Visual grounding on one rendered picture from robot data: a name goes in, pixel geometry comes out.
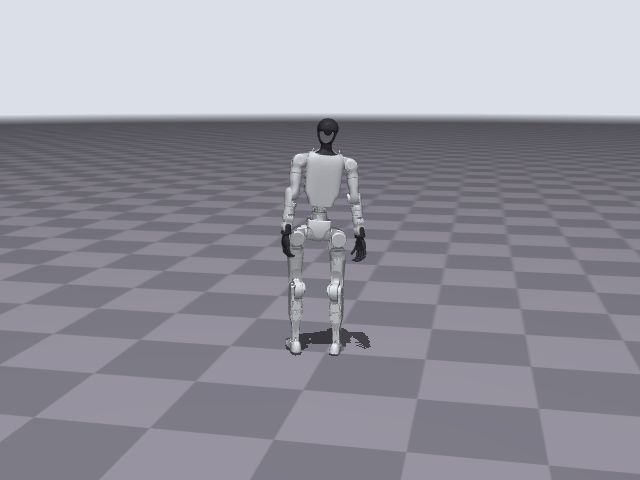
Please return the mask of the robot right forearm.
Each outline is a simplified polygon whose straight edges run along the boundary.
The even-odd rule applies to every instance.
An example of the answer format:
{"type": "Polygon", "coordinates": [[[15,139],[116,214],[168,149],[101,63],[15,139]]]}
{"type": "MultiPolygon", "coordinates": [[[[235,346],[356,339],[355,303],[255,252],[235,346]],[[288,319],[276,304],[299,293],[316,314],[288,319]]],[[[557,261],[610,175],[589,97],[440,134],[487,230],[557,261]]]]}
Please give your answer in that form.
{"type": "MultiPolygon", "coordinates": [[[[359,193],[359,192],[358,192],[359,193]]],[[[361,195],[359,193],[359,202],[360,204],[357,205],[353,205],[351,208],[352,211],[352,224],[354,227],[354,234],[359,236],[360,235],[360,228],[364,227],[364,220],[363,220],[363,214],[362,214],[362,200],[361,200],[361,195]]]]}

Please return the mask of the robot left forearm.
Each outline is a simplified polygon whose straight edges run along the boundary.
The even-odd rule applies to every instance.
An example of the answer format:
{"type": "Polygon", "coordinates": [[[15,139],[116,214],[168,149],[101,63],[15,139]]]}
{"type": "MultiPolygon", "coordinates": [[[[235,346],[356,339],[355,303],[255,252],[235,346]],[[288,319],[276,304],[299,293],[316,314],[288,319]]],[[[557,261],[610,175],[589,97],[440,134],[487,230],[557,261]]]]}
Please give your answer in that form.
{"type": "Polygon", "coordinates": [[[285,226],[287,224],[291,225],[291,230],[293,228],[292,223],[293,223],[293,219],[294,219],[294,212],[295,212],[295,208],[297,203],[295,203],[294,201],[292,201],[292,190],[291,188],[286,188],[285,190],[285,202],[284,202],[284,212],[283,212],[283,221],[281,223],[281,230],[285,232],[285,226]]]}

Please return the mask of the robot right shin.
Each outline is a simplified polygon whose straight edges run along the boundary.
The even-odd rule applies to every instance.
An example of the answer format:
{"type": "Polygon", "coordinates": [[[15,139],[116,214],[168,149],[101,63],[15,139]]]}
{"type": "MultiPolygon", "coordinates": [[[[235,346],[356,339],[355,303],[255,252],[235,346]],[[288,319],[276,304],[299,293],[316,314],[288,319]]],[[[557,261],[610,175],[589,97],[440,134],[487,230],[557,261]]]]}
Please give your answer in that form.
{"type": "Polygon", "coordinates": [[[340,345],[340,333],[341,333],[341,323],[343,320],[343,312],[344,312],[344,293],[343,286],[339,285],[338,287],[338,301],[329,301],[329,315],[330,321],[332,325],[332,336],[333,343],[335,341],[340,345]]]}

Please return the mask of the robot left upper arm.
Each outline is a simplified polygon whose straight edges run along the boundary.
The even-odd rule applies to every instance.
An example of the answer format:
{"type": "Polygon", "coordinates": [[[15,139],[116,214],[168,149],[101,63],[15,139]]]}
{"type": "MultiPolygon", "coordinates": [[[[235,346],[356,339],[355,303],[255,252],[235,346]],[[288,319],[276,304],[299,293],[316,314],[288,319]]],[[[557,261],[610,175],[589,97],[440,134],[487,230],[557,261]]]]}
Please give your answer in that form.
{"type": "MultiPolygon", "coordinates": [[[[300,184],[302,180],[301,167],[306,164],[309,153],[296,154],[291,161],[290,169],[290,187],[292,190],[292,200],[296,200],[300,197],[300,184]]],[[[288,187],[287,187],[288,188],[288,187]]]]}

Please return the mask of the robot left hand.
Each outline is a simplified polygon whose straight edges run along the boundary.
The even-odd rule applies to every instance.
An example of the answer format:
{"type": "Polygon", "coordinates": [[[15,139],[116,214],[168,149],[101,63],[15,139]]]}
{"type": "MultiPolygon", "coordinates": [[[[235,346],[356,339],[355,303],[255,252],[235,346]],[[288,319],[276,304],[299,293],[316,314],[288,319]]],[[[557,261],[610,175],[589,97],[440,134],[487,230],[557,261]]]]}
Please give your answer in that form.
{"type": "Polygon", "coordinates": [[[291,225],[287,224],[285,226],[285,232],[281,231],[282,235],[282,247],[283,247],[283,253],[288,256],[288,257],[294,257],[295,255],[292,255],[292,253],[290,252],[290,241],[289,241],[289,235],[291,234],[291,225]]]}

